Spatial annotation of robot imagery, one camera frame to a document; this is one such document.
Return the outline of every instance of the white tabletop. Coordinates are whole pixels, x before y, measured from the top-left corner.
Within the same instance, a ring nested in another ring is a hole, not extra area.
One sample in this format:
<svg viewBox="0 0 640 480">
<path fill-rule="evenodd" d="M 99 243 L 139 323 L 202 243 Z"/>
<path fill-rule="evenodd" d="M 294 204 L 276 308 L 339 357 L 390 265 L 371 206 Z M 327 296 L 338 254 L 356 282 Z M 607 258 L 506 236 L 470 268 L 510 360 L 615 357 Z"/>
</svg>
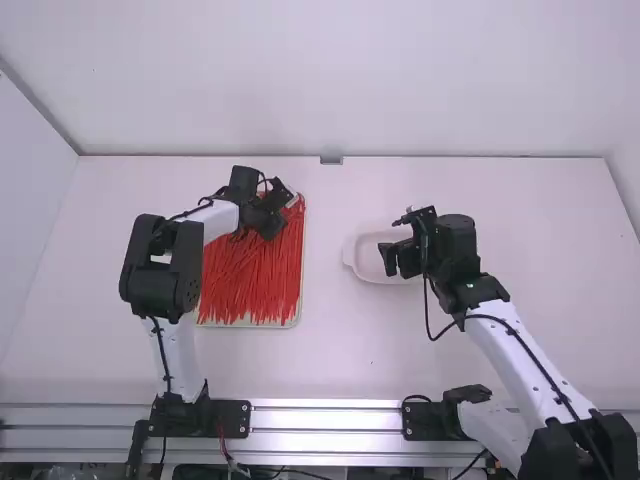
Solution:
<svg viewBox="0 0 640 480">
<path fill-rule="evenodd" d="M 640 248 L 601 159 L 104 157 L 80 162 L 0 366 L 4 402 L 148 402 L 155 369 L 118 296 L 135 217 L 194 205 L 247 164 L 305 194 L 303 308 L 290 330 L 199 329 L 214 396 L 402 398 L 501 383 L 470 340 L 424 332 L 419 286 L 341 263 L 359 225 L 408 204 L 476 220 L 483 270 L 512 294 L 551 359 L 601 407 L 640 405 Z M 449 319 L 433 297 L 434 330 Z"/>
</svg>

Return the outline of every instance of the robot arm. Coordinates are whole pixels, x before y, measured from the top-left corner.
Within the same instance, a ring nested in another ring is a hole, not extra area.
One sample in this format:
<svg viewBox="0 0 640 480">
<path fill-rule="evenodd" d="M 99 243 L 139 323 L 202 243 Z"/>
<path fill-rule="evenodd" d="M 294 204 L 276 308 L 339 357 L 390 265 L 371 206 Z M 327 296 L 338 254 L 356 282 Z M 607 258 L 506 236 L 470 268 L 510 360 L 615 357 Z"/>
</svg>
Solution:
<svg viewBox="0 0 640 480">
<path fill-rule="evenodd" d="M 193 309 L 201 290 L 203 248 L 216 238 L 254 229 L 265 240 L 286 226 L 281 209 L 295 195 L 277 178 L 257 194 L 264 175 L 234 166 L 229 185 L 200 199 L 194 209 L 169 219 L 140 215 L 133 226 L 120 275 L 120 296 L 131 304 L 151 337 L 158 397 L 179 395 L 192 404 L 206 382 L 196 358 Z M 169 263 L 159 258 L 170 255 Z"/>
<path fill-rule="evenodd" d="M 479 441 L 519 479 L 635 479 L 633 428 L 620 414 L 602 415 L 573 388 L 527 332 L 506 289 L 480 271 L 473 219 L 438 216 L 431 206 L 409 210 L 394 222 L 400 224 L 411 224 L 413 237 L 378 246 L 387 275 L 421 274 L 425 302 L 429 282 L 452 325 L 487 356 L 521 417 L 475 385 L 445 392 L 440 405 L 427 406 L 422 424 L 447 416 L 445 431 L 454 425 L 455 438 Z"/>
</svg>

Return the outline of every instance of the black cable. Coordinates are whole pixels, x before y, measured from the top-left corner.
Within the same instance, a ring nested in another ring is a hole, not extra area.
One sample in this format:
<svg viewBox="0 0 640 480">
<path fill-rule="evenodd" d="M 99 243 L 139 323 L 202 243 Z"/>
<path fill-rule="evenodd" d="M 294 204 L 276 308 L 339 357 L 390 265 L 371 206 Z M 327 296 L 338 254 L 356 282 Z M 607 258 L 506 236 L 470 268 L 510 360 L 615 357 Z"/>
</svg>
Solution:
<svg viewBox="0 0 640 480">
<path fill-rule="evenodd" d="M 149 318 L 153 322 L 153 332 L 156 334 L 156 338 L 158 339 L 158 348 L 160 349 L 160 359 L 162 360 L 162 368 L 164 368 L 164 378 L 163 380 L 167 382 L 167 393 L 171 393 L 171 375 L 169 375 L 169 364 L 167 363 L 167 355 L 164 351 L 164 342 L 162 341 L 162 328 L 160 328 L 160 324 L 156 317 L 149 315 Z"/>
<path fill-rule="evenodd" d="M 404 400 L 402 400 L 402 405 L 404 405 L 407 402 L 407 400 L 423 400 L 427 403 L 433 403 L 429 397 L 425 395 L 417 395 L 417 394 L 404 397 Z"/>
<path fill-rule="evenodd" d="M 306 477 L 317 478 L 318 480 L 333 480 L 332 478 L 329 478 L 329 477 L 323 477 L 322 475 L 316 475 L 315 473 L 305 472 L 304 470 L 296 470 L 295 468 L 285 468 L 285 469 L 280 468 L 280 469 L 276 469 L 276 468 L 258 467 L 258 468 L 254 468 L 252 470 L 255 470 L 256 472 L 259 472 L 259 471 L 272 472 L 272 473 L 277 473 L 278 475 L 280 475 L 281 473 L 297 473 L 298 475 L 304 475 Z"/>
<path fill-rule="evenodd" d="M 509 325 L 504 319 L 494 317 L 493 315 L 473 313 L 471 315 L 467 315 L 465 317 L 465 320 L 468 318 L 481 318 L 486 320 L 492 320 L 496 323 L 499 323 L 507 330 L 508 335 L 513 336 L 518 341 L 518 343 L 522 346 L 524 351 L 527 352 L 527 355 L 529 355 L 529 358 L 531 358 L 531 361 L 536 365 L 536 367 L 538 367 L 538 370 L 540 370 L 540 373 L 542 373 L 542 376 L 547 380 L 547 382 L 549 382 L 549 385 L 551 385 L 551 389 L 554 392 L 556 392 L 556 394 L 558 395 L 558 399 L 562 402 L 564 407 L 569 411 L 569 414 L 571 415 L 573 420 L 576 422 L 576 425 L 580 429 L 582 435 L 585 437 L 585 440 L 589 444 L 589 447 L 591 448 L 593 455 L 595 456 L 597 462 L 600 464 L 600 467 L 602 468 L 602 471 L 604 472 L 607 479 L 613 480 L 611 472 L 609 472 L 609 467 L 604 461 L 604 457 L 600 453 L 600 450 L 598 449 L 595 441 L 591 437 L 591 434 L 589 433 L 587 428 L 584 426 L 584 423 L 578 416 L 578 413 L 575 411 L 575 409 L 571 405 L 569 398 L 562 392 L 562 390 L 560 390 L 560 387 L 558 386 L 558 384 L 555 382 L 553 377 L 549 374 L 547 369 L 544 368 L 542 363 L 540 363 L 540 360 L 538 360 L 538 357 L 536 357 L 536 355 L 531 351 L 531 349 L 529 348 L 529 345 L 527 345 L 526 342 L 522 339 L 518 331 L 514 329 L 511 325 Z"/>
<path fill-rule="evenodd" d="M 286 469 L 287 469 L 287 466 L 286 466 L 286 465 L 283 465 L 283 466 L 282 466 L 279 470 L 277 470 L 277 471 L 276 471 L 276 473 L 274 473 L 273 475 L 269 475 L 268 477 L 255 477 L 255 478 L 259 478 L 259 480 L 275 480 L 275 479 L 276 479 L 276 478 L 278 478 L 278 477 L 282 474 L 282 472 L 284 472 Z M 257 471 L 257 472 L 259 472 L 260 470 L 263 470 L 263 471 L 265 471 L 265 472 L 267 471 L 267 470 L 265 470 L 265 469 L 261 469 L 261 468 L 254 469 L 254 470 L 255 470 L 255 471 Z"/>
<path fill-rule="evenodd" d="M 162 367 L 164 368 L 164 381 L 167 382 L 167 393 L 171 393 L 171 375 L 169 374 L 169 364 L 167 363 L 167 355 L 164 351 L 164 342 L 162 341 L 162 330 L 160 328 L 160 324 L 158 323 L 158 319 L 156 317 L 149 315 L 149 318 L 153 322 L 153 332 L 156 334 L 156 338 L 158 339 L 158 347 L 160 348 L 160 358 L 162 360 Z M 162 437 L 162 455 L 160 457 L 159 463 L 159 471 L 162 473 L 162 468 L 164 467 L 164 458 L 167 454 L 167 428 L 165 425 L 164 435 Z"/>
<path fill-rule="evenodd" d="M 431 283 L 431 289 L 435 290 L 431 280 L 429 280 L 429 282 Z M 431 328 L 429 328 L 429 303 L 427 300 L 428 295 L 427 295 L 427 274 L 426 273 L 422 275 L 422 292 L 424 293 L 424 323 L 425 323 L 425 326 L 427 327 L 427 337 L 429 337 L 429 340 L 431 340 L 432 342 L 435 342 L 439 340 L 440 337 L 442 337 L 445 333 L 447 333 L 449 330 L 455 327 L 457 322 L 455 320 L 451 322 L 449 325 L 444 327 L 440 331 L 440 333 L 438 333 L 435 337 L 431 335 Z"/>
<path fill-rule="evenodd" d="M 467 465 L 466 467 L 464 467 L 464 470 L 462 470 L 458 475 L 456 475 L 455 477 L 453 477 L 451 480 L 458 480 L 459 478 L 462 478 L 462 476 L 467 473 L 469 470 L 471 470 L 473 468 L 473 466 L 476 464 L 476 462 L 478 460 L 480 460 L 482 458 L 482 456 L 486 453 L 489 453 L 489 450 L 487 450 L 486 448 L 483 449 L 478 455 L 476 455 L 476 458 L 474 458 L 473 460 L 471 460 L 471 463 L 469 465 Z"/>
</svg>

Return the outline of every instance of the white enclosure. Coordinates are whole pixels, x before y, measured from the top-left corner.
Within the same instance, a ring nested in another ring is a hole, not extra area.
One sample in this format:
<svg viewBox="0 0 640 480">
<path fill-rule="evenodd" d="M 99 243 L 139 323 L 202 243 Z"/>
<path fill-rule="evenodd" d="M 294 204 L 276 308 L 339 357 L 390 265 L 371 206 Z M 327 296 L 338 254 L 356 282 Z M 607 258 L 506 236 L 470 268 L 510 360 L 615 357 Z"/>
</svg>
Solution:
<svg viewBox="0 0 640 480">
<path fill-rule="evenodd" d="M 193 206 L 234 163 L 308 200 L 299 324 L 196 333 L 212 395 L 258 406 L 243 460 L 477 453 L 403 441 L 397 403 L 504 398 L 487 360 L 456 330 L 429 343 L 419 284 L 342 264 L 408 204 L 472 216 L 549 358 L 640 432 L 638 45 L 635 0 L 0 2 L 0 461 L 124 460 L 155 390 L 117 292 L 133 220 Z M 223 461 L 169 443 L 169 462 Z"/>
<path fill-rule="evenodd" d="M 81 152 L 597 155 L 640 223 L 636 0 L 5 0 Z"/>
<path fill-rule="evenodd" d="M 77 161 L 0 71 L 0 361 Z"/>
<path fill-rule="evenodd" d="M 80 161 L 0 367 L 3 401 L 153 396 L 146 335 L 117 293 L 133 220 L 194 205 L 234 163 L 279 175 L 307 198 L 303 307 L 286 331 L 198 331 L 214 395 L 401 398 L 478 382 L 500 392 L 463 334 L 429 344 L 419 285 L 366 284 L 342 265 L 344 239 L 358 224 L 434 203 L 476 219 L 483 268 L 578 389 L 602 407 L 640 402 L 635 370 L 620 368 L 640 361 L 640 327 L 629 315 L 640 308 L 640 248 L 602 159 L 346 158 L 324 166 L 312 157 Z M 434 328 L 448 321 L 434 300 L 431 312 Z"/>
</svg>

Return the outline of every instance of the black mounting bracket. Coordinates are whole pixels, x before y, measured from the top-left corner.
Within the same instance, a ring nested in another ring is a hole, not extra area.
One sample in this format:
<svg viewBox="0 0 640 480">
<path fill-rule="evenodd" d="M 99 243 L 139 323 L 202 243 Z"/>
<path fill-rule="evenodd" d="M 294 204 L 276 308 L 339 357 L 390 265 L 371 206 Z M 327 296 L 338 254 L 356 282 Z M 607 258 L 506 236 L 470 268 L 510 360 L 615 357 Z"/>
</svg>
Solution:
<svg viewBox="0 0 640 480">
<path fill-rule="evenodd" d="M 480 403 L 491 398 L 484 385 L 466 385 L 442 394 L 442 402 L 402 402 L 402 436 L 409 442 L 469 440 L 458 419 L 460 402 Z"/>
<path fill-rule="evenodd" d="M 197 408 L 204 415 L 200 415 L 201 420 L 196 424 L 185 421 L 185 417 L 180 415 L 166 415 L 165 407 L 160 405 L 160 400 L 156 399 L 152 406 L 149 417 L 149 437 L 171 438 L 247 438 L 251 430 L 251 402 L 248 400 L 212 400 L 205 399 L 203 404 Z M 183 406 L 183 410 L 188 410 L 192 405 Z"/>
<path fill-rule="evenodd" d="M 247 438 L 251 402 L 209 398 L 205 385 L 194 403 L 175 393 L 156 397 L 149 416 L 149 437 Z"/>
</svg>

